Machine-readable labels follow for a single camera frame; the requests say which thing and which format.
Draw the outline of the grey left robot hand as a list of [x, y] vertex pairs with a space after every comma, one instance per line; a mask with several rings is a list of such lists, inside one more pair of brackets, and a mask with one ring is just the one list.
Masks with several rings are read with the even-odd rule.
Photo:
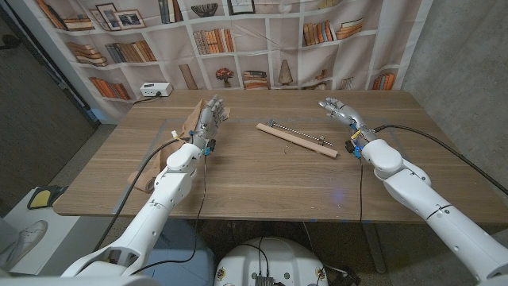
[[224, 100], [215, 95], [202, 108], [194, 130], [192, 144], [204, 149], [209, 140], [214, 139], [220, 124], [225, 120]]

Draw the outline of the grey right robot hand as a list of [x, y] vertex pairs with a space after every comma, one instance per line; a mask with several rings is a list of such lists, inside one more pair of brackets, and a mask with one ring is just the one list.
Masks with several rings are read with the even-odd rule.
[[328, 117], [347, 126], [352, 138], [358, 140], [361, 145], [366, 145], [368, 142], [378, 139], [374, 131], [366, 126], [360, 114], [342, 101], [334, 98], [327, 98], [325, 101], [320, 101], [318, 104], [326, 110], [326, 115]]

